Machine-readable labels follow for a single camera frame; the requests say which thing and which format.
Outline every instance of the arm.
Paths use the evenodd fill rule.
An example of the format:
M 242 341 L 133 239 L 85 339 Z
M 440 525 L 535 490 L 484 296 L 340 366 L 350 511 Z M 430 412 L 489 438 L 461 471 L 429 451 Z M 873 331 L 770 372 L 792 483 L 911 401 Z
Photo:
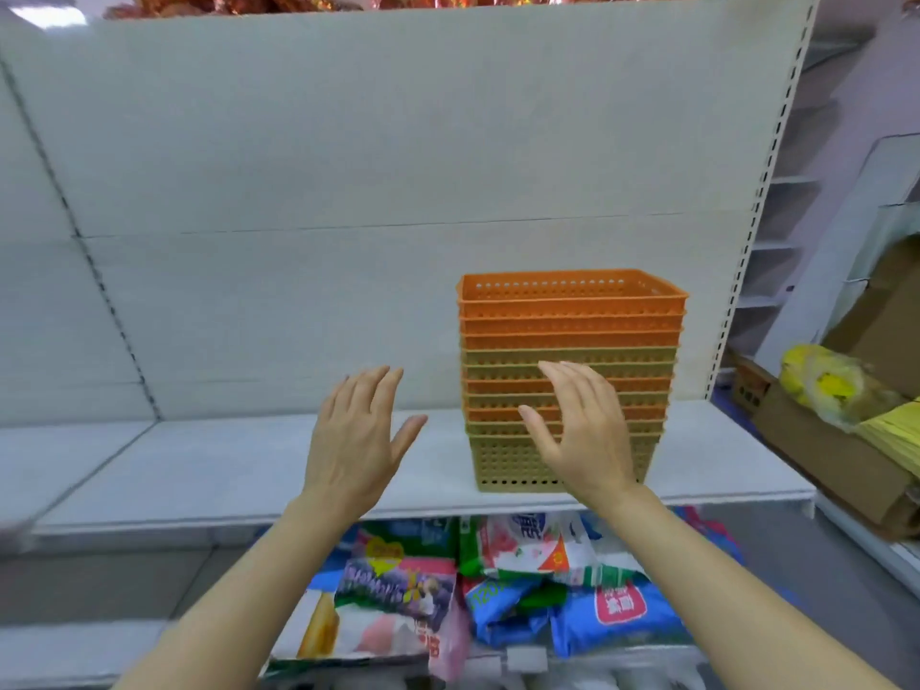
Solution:
M 894 687 L 636 483 L 626 420 L 604 378 L 573 363 L 540 368 L 565 427 L 557 443 L 534 409 L 520 408 L 543 459 L 623 539 L 730 690 Z
M 390 440 L 402 370 L 346 378 L 320 407 L 304 491 L 213 588 L 125 673 L 118 690 L 250 690 L 332 548 L 374 507 L 424 416 Z

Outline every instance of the stack of baskets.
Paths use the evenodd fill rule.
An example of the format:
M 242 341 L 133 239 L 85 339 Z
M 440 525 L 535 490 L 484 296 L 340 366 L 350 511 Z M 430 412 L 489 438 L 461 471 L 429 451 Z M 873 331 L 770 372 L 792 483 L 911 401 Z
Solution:
M 586 363 L 613 382 L 636 475 L 661 433 L 687 294 L 634 269 L 466 275 L 457 286 L 466 433 L 482 491 L 562 491 L 517 407 L 562 423 L 540 360 Z

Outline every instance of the forearm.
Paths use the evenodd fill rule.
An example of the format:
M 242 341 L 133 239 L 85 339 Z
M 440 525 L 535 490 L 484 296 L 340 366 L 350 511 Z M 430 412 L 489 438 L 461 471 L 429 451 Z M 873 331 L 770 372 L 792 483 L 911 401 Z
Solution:
M 730 690 L 892 688 L 645 487 L 601 513 Z
M 307 583 L 351 523 L 306 495 L 265 533 L 118 690 L 236 690 L 254 686 Z

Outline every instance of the orange triangle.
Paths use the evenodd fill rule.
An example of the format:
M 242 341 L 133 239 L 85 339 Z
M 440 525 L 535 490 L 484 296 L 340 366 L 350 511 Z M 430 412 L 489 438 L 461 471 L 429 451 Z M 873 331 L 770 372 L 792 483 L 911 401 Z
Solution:
M 549 556 L 546 557 L 546 561 L 540 565 L 537 571 L 568 571 L 569 570 L 569 556 L 566 554 L 566 543 L 562 539 L 562 535 L 559 535 L 559 541 L 556 547 L 552 552 L 549 553 Z

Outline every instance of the person's left hand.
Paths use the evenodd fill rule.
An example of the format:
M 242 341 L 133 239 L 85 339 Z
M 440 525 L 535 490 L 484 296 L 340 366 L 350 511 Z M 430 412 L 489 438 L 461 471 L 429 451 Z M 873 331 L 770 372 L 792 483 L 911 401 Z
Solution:
M 319 408 L 304 493 L 341 514 L 347 525 L 374 508 L 428 420 L 424 415 L 407 418 L 390 440 L 402 375 L 402 368 L 385 365 L 364 370 L 340 382 Z

